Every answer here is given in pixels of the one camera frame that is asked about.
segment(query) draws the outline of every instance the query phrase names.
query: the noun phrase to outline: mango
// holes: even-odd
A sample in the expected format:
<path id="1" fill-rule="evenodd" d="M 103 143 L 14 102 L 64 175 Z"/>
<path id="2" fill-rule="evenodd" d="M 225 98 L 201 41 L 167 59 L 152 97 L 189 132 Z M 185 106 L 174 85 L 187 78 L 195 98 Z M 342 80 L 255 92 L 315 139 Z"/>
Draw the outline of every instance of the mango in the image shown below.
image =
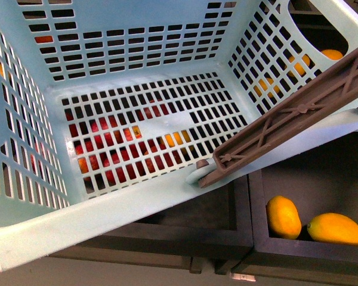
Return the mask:
<path id="1" fill-rule="evenodd" d="M 307 230 L 318 242 L 358 246 L 358 224 L 343 214 L 320 214 L 310 221 Z"/>
<path id="2" fill-rule="evenodd" d="M 301 232 L 301 220 L 295 204 L 288 198 L 277 195 L 267 204 L 268 227 L 277 236 L 295 240 Z"/>

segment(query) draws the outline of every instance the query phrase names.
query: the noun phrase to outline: produce display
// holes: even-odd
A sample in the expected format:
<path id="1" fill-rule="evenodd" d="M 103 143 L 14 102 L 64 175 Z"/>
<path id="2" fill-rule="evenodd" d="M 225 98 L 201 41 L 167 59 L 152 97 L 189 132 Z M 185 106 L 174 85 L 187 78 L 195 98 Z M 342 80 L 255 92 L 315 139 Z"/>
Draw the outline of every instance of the produce display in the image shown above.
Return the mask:
<path id="1" fill-rule="evenodd" d="M 143 121 L 167 114 L 167 107 L 162 103 L 144 107 L 137 112 L 137 117 Z M 156 141 L 143 138 L 137 125 L 124 127 L 125 122 L 114 115 L 91 120 L 86 129 L 73 122 L 75 118 L 70 110 L 65 110 L 65 116 L 70 135 L 75 140 L 79 168 L 84 181 L 88 183 L 92 179 L 88 173 L 101 172 L 102 167 L 106 168 L 104 176 L 96 176 L 95 179 L 101 178 L 103 184 L 113 186 L 181 164 L 183 157 L 187 156 L 187 150 L 180 148 L 180 145 L 191 142 L 186 130 L 162 135 Z M 85 135 L 84 141 L 75 139 L 81 135 Z M 141 161 L 129 163 L 131 158 L 141 158 Z"/>
<path id="2" fill-rule="evenodd" d="M 292 200 L 277 195 L 266 206 L 268 228 L 279 238 L 300 238 L 302 222 Z M 310 239 L 321 243 L 358 246 L 358 224 L 340 213 L 323 213 L 306 224 Z"/>
<path id="3" fill-rule="evenodd" d="M 269 228 L 279 237 L 295 240 L 301 232 L 301 220 L 295 204 L 277 195 L 267 204 Z"/>

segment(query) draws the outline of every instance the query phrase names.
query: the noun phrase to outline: red apple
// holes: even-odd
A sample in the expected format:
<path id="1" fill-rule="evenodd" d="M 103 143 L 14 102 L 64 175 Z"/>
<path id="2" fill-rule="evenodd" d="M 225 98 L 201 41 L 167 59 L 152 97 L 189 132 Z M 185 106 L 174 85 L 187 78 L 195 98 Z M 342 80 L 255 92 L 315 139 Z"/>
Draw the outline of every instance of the red apple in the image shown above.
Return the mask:
<path id="1" fill-rule="evenodd" d="M 146 151 L 147 151 L 146 144 L 144 142 L 139 142 L 138 145 L 139 145 L 139 148 L 141 149 L 141 153 L 142 154 L 146 153 Z"/>
<path id="2" fill-rule="evenodd" d="M 100 158 L 101 158 L 101 162 L 104 162 L 105 159 L 107 158 L 106 153 L 105 152 L 100 153 Z"/>
<path id="3" fill-rule="evenodd" d="M 121 156 L 125 161 L 130 160 L 130 157 L 129 157 L 129 154 L 128 154 L 127 150 L 121 150 Z M 113 164 L 118 164 L 118 163 L 121 162 L 119 160 L 119 156 L 118 156 L 117 153 L 112 154 L 112 162 L 113 162 Z M 105 159 L 105 161 L 103 162 L 103 166 L 104 167 L 109 167 L 110 166 L 109 159 Z M 135 175 L 134 169 L 132 168 L 131 164 L 126 166 L 126 171 L 127 171 L 128 175 L 129 175 L 129 178 L 131 180 L 133 180 L 133 179 L 135 179 L 137 177 Z M 117 177 L 118 177 L 120 183 L 126 182 L 126 176 L 125 176 L 124 170 L 121 167 L 116 168 L 115 172 L 117 174 Z M 110 185 L 115 185 L 116 180 L 114 178 L 113 172 L 111 170 L 107 171 L 105 173 L 105 175 L 106 175 L 106 178 L 107 178 L 107 181 L 109 182 L 109 184 Z"/>
<path id="4" fill-rule="evenodd" d="M 166 146 L 164 146 L 164 145 L 160 145 L 159 147 L 160 147 L 162 150 L 166 149 Z M 153 147 L 151 148 L 151 152 L 152 152 L 152 153 L 155 153 L 155 152 L 157 152 L 157 151 L 158 151 L 158 149 L 156 148 L 156 146 L 153 146 Z M 173 151 L 173 152 L 172 152 L 172 155 L 174 156 L 174 159 L 175 159 L 176 163 L 177 163 L 177 164 L 180 164 L 180 163 L 181 163 L 181 159 L 180 159 L 180 156 L 179 156 L 178 151 Z M 172 166 L 174 165 L 173 162 L 172 162 L 172 160 L 171 160 L 171 157 L 170 157 L 170 155 L 169 155 L 168 153 L 163 154 L 163 158 L 164 158 L 164 160 L 166 161 L 166 164 L 167 164 L 168 167 L 172 167 Z M 156 163 L 156 165 L 157 165 L 157 167 L 158 167 L 159 170 L 163 170 L 163 169 L 165 168 L 161 156 L 155 156 L 153 159 L 154 159 L 154 161 L 155 161 L 155 163 Z M 147 168 L 148 168 L 148 170 L 149 170 L 150 173 L 155 172 L 154 164 L 153 164 L 151 158 L 146 159 L 146 165 L 147 165 Z"/>
<path id="5" fill-rule="evenodd" d="M 132 127 L 132 130 L 134 131 L 134 135 L 135 135 L 135 137 L 136 137 L 137 139 L 142 138 L 142 134 L 141 134 L 141 132 L 140 132 L 138 126 L 133 126 L 133 127 Z M 134 138 L 133 138 L 132 135 L 131 135 L 131 131 L 130 131 L 129 128 L 125 128 L 125 129 L 123 130 L 123 132 L 124 132 L 126 141 L 133 141 L 133 140 L 134 140 Z M 117 143 L 118 143 L 118 144 L 121 144 L 121 143 L 124 142 L 124 140 L 122 139 L 122 135 L 121 135 L 121 132 L 120 132 L 120 131 L 118 131 L 118 130 L 115 131 L 115 132 L 114 132 L 114 135 L 115 135 L 115 139 L 117 140 Z"/>
<path id="6" fill-rule="evenodd" d="M 161 109 L 162 109 L 163 115 L 169 114 L 169 112 L 168 112 L 167 107 L 166 107 L 165 104 L 161 104 L 160 107 L 161 107 Z M 160 111 L 159 111 L 159 109 L 158 109 L 158 107 L 157 107 L 156 105 L 154 105 L 154 106 L 152 107 L 152 110 L 153 110 L 153 112 L 154 112 L 154 114 L 155 114 L 156 117 L 161 116 L 161 113 L 160 113 Z M 150 110 L 148 107 L 144 107 L 144 108 L 143 108 L 143 111 L 144 111 L 144 113 L 145 113 L 147 119 L 153 118 L 152 113 L 151 113 L 151 110 Z M 138 112 L 137 112 L 137 116 L 138 116 L 138 119 L 139 119 L 139 120 L 141 120 L 141 121 L 143 120 L 143 115 L 142 115 L 142 112 L 141 112 L 141 111 L 138 111 Z"/>
<path id="7" fill-rule="evenodd" d="M 136 162 L 135 165 L 136 165 L 136 167 L 137 167 L 137 170 L 138 170 L 139 175 L 140 175 L 141 177 L 144 176 L 146 173 L 145 173 L 145 171 L 144 171 L 144 167 L 143 167 L 142 162 L 141 162 L 141 161 Z"/>
<path id="8" fill-rule="evenodd" d="M 85 142 L 85 146 L 86 146 L 87 152 L 94 151 L 93 144 L 90 141 Z M 85 152 L 84 149 L 82 148 L 82 145 L 78 145 L 75 148 L 75 150 L 76 150 L 77 155 L 82 155 Z M 93 170 L 98 170 L 100 168 L 97 157 L 95 155 L 89 156 L 89 161 L 90 161 L 91 168 Z M 79 168 L 80 168 L 82 174 L 89 172 L 89 167 L 88 167 L 88 164 L 87 164 L 87 161 L 85 158 L 78 159 L 78 165 L 79 165 Z"/>
<path id="9" fill-rule="evenodd" d="M 39 36 L 35 37 L 36 43 L 53 43 L 52 36 Z"/>
<path id="10" fill-rule="evenodd" d="M 67 110 L 65 110 L 65 116 L 66 116 L 67 121 L 72 121 L 74 119 L 73 114 Z M 78 136 L 78 130 L 77 130 L 77 126 L 75 124 L 70 124 L 69 130 L 70 130 L 70 134 L 72 137 Z"/>
<path id="11" fill-rule="evenodd" d="M 129 148 L 130 148 L 130 152 L 131 152 L 131 155 L 132 155 L 133 158 L 138 158 L 140 156 L 138 148 L 137 148 L 137 146 L 135 144 L 131 144 L 129 146 Z"/>
<path id="12" fill-rule="evenodd" d="M 35 158 L 34 155 L 30 155 L 30 162 L 31 162 L 31 164 L 32 164 L 33 172 L 36 173 L 36 167 L 35 167 L 35 165 L 36 165 L 36 158 Z"/>
<path id="13" fill-rule="evenodd" d="M 110 122 L 110 126 L 115 128 L 118 126 L 114 116 L 109 116 L 108 117 L 109 119 L 109 122 Z M 107 122 L 106 122 L 106 119 L 104 117 L 101 117 L 99 118 L 99 122 L 100 122 L 100 126 L 101 126 L 101 130 L 106 130 L 109 128 L 109 126 L 107 125 Z M 97 122 L 93 122 L 92 125 L 91 125 L 91 130 L 93 132 L 98 132 L 100 129 L 98 128 L 98 124 Z M 112 135 L 110 132 L 108 133 L 105 133 L 104 134 L 104 138 L 105 138 L 105 141 L 106 141 L 106 144 L 107 146 L 113 146 L 114 145 L 114 142 L 113 142 L 113 138 L 112 138 Z M 103 142 L 102 142 L 102 139 L 101 139 L 101 136 L 100 135 L 97 135 L 94 137 L 94 140 L 95 140 L 95 143 L 97 143 L 97 146 L 99 148 L 103 147 Z"/>

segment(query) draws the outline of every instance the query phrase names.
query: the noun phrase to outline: apple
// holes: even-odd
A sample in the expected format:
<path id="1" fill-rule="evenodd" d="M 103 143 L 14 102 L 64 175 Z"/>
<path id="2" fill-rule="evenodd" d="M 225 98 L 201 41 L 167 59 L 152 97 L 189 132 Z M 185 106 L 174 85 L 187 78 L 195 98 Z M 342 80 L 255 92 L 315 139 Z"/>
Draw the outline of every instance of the apple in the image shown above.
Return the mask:
<path id="1" fill-rule="evenodd" d="M 142 138 L 142 134 L 141 134 L 141 132 L 140 132 L 138 126 L 133 126 L 133 127 L 132 127 L 132 130 L 133 130 L 134 135 L 135 135 L 135 137 L 136 137 L 137 139 Z M 134 140 L 134 138 L 133 138 L 132 135 L 131 135 L 131 131 L 130 131 L 129 128 L 125 128 L 125 129 L 123 130 L 123 132 L 124 132 L 126 141 L 133 141 L 133 140 Z M 121 143 L 124 142 L 124 140 L 123 140 L 123 138 L 122 138 L 122 135 L 121 135 L 121 132 L 120 132 L 119 130 L 117 130 L 117 131 L 114 132 L 114 136 L 115 136 L 115 140 L 117 141 L 118 144 L 121 144 Z"/>
<path id="2" fill-rule="evenodd" d="M 161 109 L 162 109 L 163 115 L 169 114 L 165 104 L 161 104 Z M 152 107 L 152 110 L 153 110 L 153 112 L 154 112 L 156 117 L 161 116 L 161 113 L 160 113 L 160 111 L 159 111 L 159 109 L 158 109 L 158 107 L 156 105 L 154 105 Z M 150 111 L 150 109 L 148 107 L 144 107 L 143 111 L 144 111 L 147 119 L 153 118 L 152 113 L 151 113 L 151 111 Z M 139 120 L 141 120 L 141 121 L 143 120 L 143 115 L 142 115 L 142 112 L 140 110 L 137 112 L 137 116 L 138 116 Z"/>
<path id="3" fill-rule="evenodd" d="M 127 150 L 121 150 L 121 157 L 125 161 L 130 160 Z M 121 162 L 117 153 L 112 154 L 112 162 L 113 162 L 113 164 L 118 164 Z M 110 161 L 108 158 L 105 159 L 105 161 L 103 162 L 103 166 L 104 167 L 110 166 Z M 127 171 L 129 178 L 131 180 L 133 180 L 137 177 L 135 175 L 134 169 L 132 168 L 131 164 L 126 166 L 126 171 Z M 121 167 L 116 168 L 115 172 L 117 174 L 117 177 L 118 177 L 120 183 L 126 182 L 126 176 L 125 176 L 124 170 Z M 109 182 L 109 184 L 115 185 L 116 180 L 114 178 L 113 172 L 111 170 L 106 171 L 105 175 L 106 175 L 106 178 L 107 178 L 107 181 Z"/>
<path id="4" fill-rule="evenodd" d="M 118 126 L 114 116 L 109 116 L 108 119 L 109 119 L 111 127 L 115 128 Z M 99 118 L 99 122 L 100 122 L 101 130 L 107 130 L 109 128 L 109 126 L 107 125 L 106 119 L 104 117 Z M 92 123 L 91 130 L 92 130 L 92 132 L 98 132 L 100 130 L 97 122 Z M 114 145 L 113 138 L 112 138 L 112 135 L 110 132 L 105 133 L 103 136 L 105 137 L 107 146 Z M 100 135 L 95 136 L 94 140 L 95 140 L 95 143 L 97 143 L 97 146 L 99 148 L 103 147 L 103 142 L 102 142 Z"/>
<path id="5" fill-rule="evenodd" d="M 35 37 L 36 43 L 53 43 L 52 36 L 40 36 Z"/>
<path id="6" fill-rule="evenodd" d="M 138 145 L 139 145 L 139 148 L 141 150 L 141 153 L 142 154 L 146 153 L 146 151 L 147 151 L 146 144 L 144 142 L 139 142 Z"/>
<path id="7" fill-rule="evenodd" d="M 85 146 L 88 152 L 94 151 L 92 142 L 90 141 L 85 142 Z M 78 145 L 75 148 L 75 150 L 77 155 L 82 155 L 85 152 L 84 149 L 82 148 L 82 145 Z M 100 168 L 97 157 L 95 155 L 89 156 L 89 161 L 90 161 L 91 168 L 93 170 L 98 170 Z M 78 165 L 82 174 L 89 172 L 89 167 L 85 158 L 78 159 Z"/>
<path id="8" fill-rule="evenodd" d="M 145 146 L 145 144 L 144 144 L 144 142 L 141 142 L 140 144 L 139 144 L 139 146 Z M 131 144 L 130 146 L 129 146 L 129 148 L 130 148 L 130 152 L 131 152 L 131 155 L 132 155 L 132 157 L 133 158 L 138 158 L 139 156 L 140 156 L 140 154 L 144 154 L 144 152 L 146 152 L 146 150 L 144 150 L 144 151 L 142 151 L 141 153 L 138 151 L 138 148 L 137 148 L 137 146 L 135 145 L 135 144 Z"/>
<path id="9" fill-rule="evenodd" d="M 37 145 L 37 143 L 35 143 L 35 151 L 38 153 L 38 154 L 40 154 L 41 156 L 43 156 L 43 158 L 44 159 L 46 159 L 46 160 L 48 160 L 47 159 L 47 152 L 45 151 L 45 147 L 44 147 L 44 145 L 43 145 L 43 143 L 39 143 L 40 144 L 40 146 L 41 146 L 41 152 L 39 152 L 39 148 L 38 148 L 38 145 Z M 32 164 L 32 169 L 33 169 L 33 172 L 34 172 L 34 174 L 36 174 L 36 158 L 35 158 L 35 156 L 34 155 L 30 155 L 30 162 L 31 162 L 31 164 Z M 42 172 L 41 172 L 41 170 L 42 170 L 42 166 L 41 166 L 41 161 L 38 161 L 38 167 L 39 167 L 39 170 L 40 170 L 40 174 L 42 175 Z"/>
<path id="10" fill-rule="evenodd" d="M 164 149 L 166 149 L 166 146 L 160 145 L 159 148 L 161 148 L 162 150 L 164 150 Z M 152 152 L 152 153 L 155 153 L 155 152 L 157 152 L 157 151 L 158 151 L 158 149 L 156 148 L 156 146 L 153 146 L 153 147 L 151 148 L 151 152 Z M 172 152 L 172 155 L 174 156 L 174 159 L 175 159 L 176 163 L 177 163 L 177 164 L 180 164 L 180 163 L 181 163 L 181 159 L 180 159 L 180 156 L 179 156 L 178 151 L 173 151 L 173 152 Z M 166 161 L 166 164 L 167 164 L 168 167 L 172 167 L 172 166 L 174 165 L 173 162 L 172 162 L 172 160 L 171 160 L 171 157 L 170 157 L 170 155 L 169 155 L 168 153 L 163 154 L 163 158 L 164 158 L 164 160 Z M 157 165 L 157 167 L 158 167 L 159 170 L 163 170 L 163 169 L 165 168 L 161 156 L 155 156 L 153 159 L 155 160 L 155 163 L 156 163 L 156 165 Z M 155 172 L 154 164 L 153 164 L 151 158 L 146 159 L 146 165 L 147 165 L 147 168 L 148 168 L 148 170 L 149 170 L 150 173 Z"/>
<path id="11" fill-rule="evenodd" d="M 67 110 L 65 110 L 65 116 L 66 116 L 67 121 L 72 121 L 74 119 L 73 114 Z M 77 126 L 75 124 L 70 124 L 69 130 L 70 130 L 70 134 L 72 137 L 78 136 L 78 130 L 77 130 Z"/>

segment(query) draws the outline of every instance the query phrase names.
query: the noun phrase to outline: plastic basket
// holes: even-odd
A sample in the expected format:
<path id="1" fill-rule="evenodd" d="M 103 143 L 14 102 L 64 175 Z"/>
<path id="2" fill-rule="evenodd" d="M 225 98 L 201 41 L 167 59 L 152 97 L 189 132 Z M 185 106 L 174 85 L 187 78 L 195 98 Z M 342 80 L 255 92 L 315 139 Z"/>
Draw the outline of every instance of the plastic basket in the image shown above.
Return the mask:
<path id="1" fill-rule="evenodd" d="M 185 181 L 334 63 L 302 36 L 288 2 L 0 1 L 0 271 L 241 176 L 205 189 Z M 349 52 L 358 47 L 355 12 L 312 2 Z M 339 115 L 320 127 L 336 130 Z M 358 130 L 358 119 L 340 130 L 318 142 Z"/>

